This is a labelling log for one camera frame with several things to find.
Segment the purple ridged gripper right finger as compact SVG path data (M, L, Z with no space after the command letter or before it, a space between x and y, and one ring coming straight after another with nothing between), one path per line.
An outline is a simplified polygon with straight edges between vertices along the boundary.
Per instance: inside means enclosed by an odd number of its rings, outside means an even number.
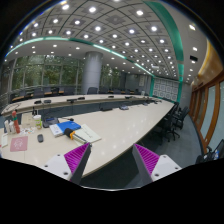
M147 185L152 183L151 175L160 156L138 144L133 145L132 154L137 164L143 184Z

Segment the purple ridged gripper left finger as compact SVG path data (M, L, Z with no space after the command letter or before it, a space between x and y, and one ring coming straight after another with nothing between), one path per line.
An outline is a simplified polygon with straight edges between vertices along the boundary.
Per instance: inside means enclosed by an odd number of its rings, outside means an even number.
M72 183L74 184L80 183L90 153L91 153L91 144L86 143L69 151L64 155L64 158L72 173L72 177L70 179Z

